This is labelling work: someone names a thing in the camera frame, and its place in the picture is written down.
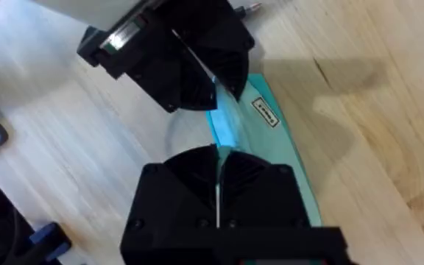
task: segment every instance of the light wood surface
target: light wood surface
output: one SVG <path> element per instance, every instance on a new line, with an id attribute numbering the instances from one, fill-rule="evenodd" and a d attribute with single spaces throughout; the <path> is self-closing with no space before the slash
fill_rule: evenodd
<path id="1" fill-rule="evenodd" d="M 234 5 L 246 1 L 233 1 Z M 322 217 L 360 264 L 424 264 L 424 1 L 268 0 L 247 22 Z M 204 113 L 161 110 L 76 56 L 85 25 L 0 1 L 0 187 L 65 264 L 122 264 L 141 167 L 212 142 Z"/>

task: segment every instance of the screw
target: screw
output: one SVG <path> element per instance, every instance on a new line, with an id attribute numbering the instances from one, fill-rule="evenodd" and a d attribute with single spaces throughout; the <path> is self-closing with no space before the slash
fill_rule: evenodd
<path id="1" fill-rule="evenodd" d="M 136 219 L 132 221 L 133 223 L 133 230 L 140 230 L 144 226 L 144 221 L 141 219 Z"/>
<path id="2" fill-rule="evenodd" d="M 228 222 L 228 227 L 229 228 L 236 228 L 236 220 L 230 220 L 229 222 Z"/>
<path id="3" fill-rule="evenodd" d="M 197 226 L 201 228 L 209 227 L 209 225 L 211 225 L 211 223 L 207 219 L 201 219 L 197 222 Z"/>
<path id="4" fill-rule="evenodd" d="M 282 174 L 287 174 L 287 173 L 289 173 L 289 168 L 287 166 L 281 166 L 279 168 L 279 172 L 282 173 Z"/>

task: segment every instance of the black mechanical fixture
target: black mechanical fixture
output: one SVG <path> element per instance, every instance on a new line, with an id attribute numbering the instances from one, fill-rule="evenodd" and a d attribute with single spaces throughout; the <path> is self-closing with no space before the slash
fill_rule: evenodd
<path id="1" fill-rule="evenodd" d="M 238 99 L 254 45 L 227 0 L 157 0 L 137 4 L 108 32 L 89 27 L 78 54 L 113 78 L 127 74 L 170 113 L 216 108 L 207 71 Z"/>
<path id="2" fill-rule="evenodd" d="M 292 167 L 241 152 L 219 166 L 214 145 L 145 165 L 120 245 L 126 265 L 353 264 L 346 248 L 310 226 Z"/>

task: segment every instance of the wooden table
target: wooden table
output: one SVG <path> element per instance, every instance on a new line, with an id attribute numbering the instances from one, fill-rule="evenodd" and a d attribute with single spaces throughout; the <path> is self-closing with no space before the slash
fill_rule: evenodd
<path id="1" fill-rule="evenodd" d="M 267 0 L 247 25 L 325 224 L 360 264 L 424 264 L 424 1 Z M 212 137 L 204 113 L 169 115 L 78 58 L 84 29 L 0 1 L 0 187 L 34 226 L 63 224 L 65 264 L 122 264 L 142 166 Z"/>

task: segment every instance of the label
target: label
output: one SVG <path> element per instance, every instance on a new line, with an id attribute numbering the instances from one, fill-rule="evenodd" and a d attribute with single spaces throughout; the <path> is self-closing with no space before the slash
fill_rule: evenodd
<path id="1" fill-rule="evenodd" d="M 255 107 L 255 109 L 261 114 L 261 116 L 264 118 L 264 120 L 269 124 L 271 127 L 276 127 L 280 120 L 276 114 L 271 110 L 271 108 L 268 106 L 268 104 L 264 101 L 262 97 L 258 97 L 257 99 L 253 100 L 251 102 L 251 105 Z"/>

